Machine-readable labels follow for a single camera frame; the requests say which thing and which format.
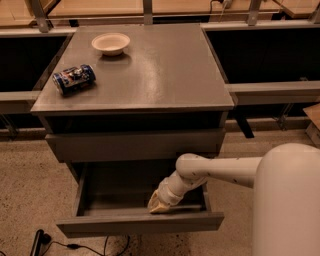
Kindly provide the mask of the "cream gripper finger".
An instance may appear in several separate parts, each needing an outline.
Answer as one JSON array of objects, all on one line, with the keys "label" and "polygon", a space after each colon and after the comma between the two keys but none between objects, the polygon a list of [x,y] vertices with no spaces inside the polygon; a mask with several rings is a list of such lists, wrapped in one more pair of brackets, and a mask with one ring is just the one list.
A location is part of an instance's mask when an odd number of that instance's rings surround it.
[{"label": "cream gripper finger", "polygon": [[160,204],[160,201],[159,201],[159,197],[158,197],[158,191],[155,190],[148,202],[148,209],[149,210],[154,210],[154,209],[157,209],[158,206]]},{"label": "cream gripper finger", "polygon": [[155,204],[149,204],[148,209],[151,214],[162,214],[172,210],[173,206],[161,202],[156,202]]}]

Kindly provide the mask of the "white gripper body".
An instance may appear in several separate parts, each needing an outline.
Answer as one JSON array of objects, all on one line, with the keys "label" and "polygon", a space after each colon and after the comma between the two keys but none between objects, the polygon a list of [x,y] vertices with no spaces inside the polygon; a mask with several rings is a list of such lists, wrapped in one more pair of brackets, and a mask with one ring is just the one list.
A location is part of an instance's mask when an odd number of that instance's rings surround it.
[{"label": "white gripper body", "polygon": [[176,179],[165,178],[158,186],[158,198],[165,205],[175,206],[183,196],[182,183]]}]

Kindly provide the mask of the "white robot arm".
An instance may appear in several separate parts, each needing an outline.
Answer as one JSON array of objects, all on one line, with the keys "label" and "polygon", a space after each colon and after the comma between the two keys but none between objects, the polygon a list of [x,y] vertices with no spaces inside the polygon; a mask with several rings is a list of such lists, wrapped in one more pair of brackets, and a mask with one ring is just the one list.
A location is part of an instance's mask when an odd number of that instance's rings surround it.
[{"label": "white robot arm", "polygon": [[320,256],[319,149],[287,143],[262,157],[183,154],[153,192],[149,211],[169,211],[210,178],[253,189],[252,256]]}]

